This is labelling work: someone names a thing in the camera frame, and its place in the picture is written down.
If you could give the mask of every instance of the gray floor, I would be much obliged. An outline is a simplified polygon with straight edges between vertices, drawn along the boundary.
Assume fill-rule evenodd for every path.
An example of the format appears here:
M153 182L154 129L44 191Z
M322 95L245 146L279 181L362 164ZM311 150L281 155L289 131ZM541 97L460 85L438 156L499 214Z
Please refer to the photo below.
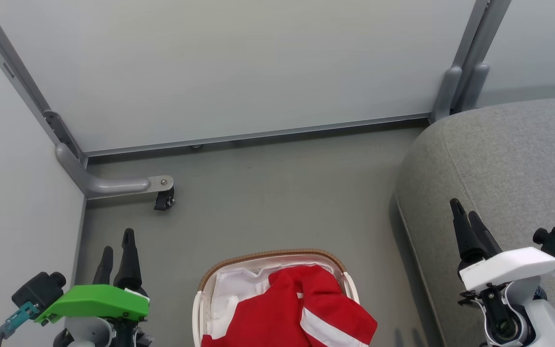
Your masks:
M392 204L394 180L423 124L239 141L90 165L97 175L168 174L176 206L149 200L90 204L77 284L90 283L102 248L121 257L136 230L143 287L151 297L145 331L156 347L193 346L192 301L202 275L238 255L320 248L341 259L361 304L378 321L375 347L435 347L438 334Z

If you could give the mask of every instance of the gray sofa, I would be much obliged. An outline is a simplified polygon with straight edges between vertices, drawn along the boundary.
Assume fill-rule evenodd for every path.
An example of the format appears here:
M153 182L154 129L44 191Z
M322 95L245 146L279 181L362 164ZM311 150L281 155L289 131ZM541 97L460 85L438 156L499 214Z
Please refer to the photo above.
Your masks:
M482 314L456 303L464 286L449 200L477 211L503 250L536 246L534 231L555 226L555 99L434 123L410 148L396 197L446 347L477 347ZM555 274L542 286L555 308Z

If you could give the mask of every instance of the brown woven rim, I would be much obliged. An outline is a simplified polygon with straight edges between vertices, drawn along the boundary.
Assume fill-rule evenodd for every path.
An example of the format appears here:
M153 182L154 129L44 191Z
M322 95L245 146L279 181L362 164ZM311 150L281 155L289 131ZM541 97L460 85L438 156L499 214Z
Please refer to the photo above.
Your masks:
M205 285L207 285L207 281L209 278L217 271L223 268L224 266L229 266L232 264L236 264L238 262L249 261L253 259L261 259L267 257L274 257L276 255L300 255L300 254L314 254L314 255L321 255L329 260L331 260L337 267L340 268L340 271L346 272L346 266L342 264L342 262L337 259L334 255L329 252L322 251L322 250L314 250L313 248L302 248L300 250L278 250L278 251L268 251L268 252L260 252L254 253L249 255L241 255L240 257L234 257L231 259L226 259L225 261L218 262L212 268L207 271L207 273L203 276L202 280L200 281L200 285L198 286L198 291L202 292L205 289Z

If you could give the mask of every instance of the red cloth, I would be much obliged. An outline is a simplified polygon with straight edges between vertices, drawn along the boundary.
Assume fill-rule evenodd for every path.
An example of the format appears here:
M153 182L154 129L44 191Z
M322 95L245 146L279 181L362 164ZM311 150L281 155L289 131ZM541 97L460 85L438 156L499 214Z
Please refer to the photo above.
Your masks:
M377 323L347 298L320 266L269 275L269 289L241 301L225 336L203 336L202 347L326 347L369 345Z

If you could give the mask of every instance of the white board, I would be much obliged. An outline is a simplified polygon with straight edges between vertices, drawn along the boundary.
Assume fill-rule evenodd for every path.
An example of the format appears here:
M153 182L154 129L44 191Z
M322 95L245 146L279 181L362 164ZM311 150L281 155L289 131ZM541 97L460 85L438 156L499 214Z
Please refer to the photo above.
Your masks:
M72 279L84 196L55 147L0 68L0 325L11 296L40 271ZM52 346L63 324L28 321L5 347Z
M555 0L512 0L485 62L478 107L555 97Z
M81 149L430 112L474 0L0 0Z

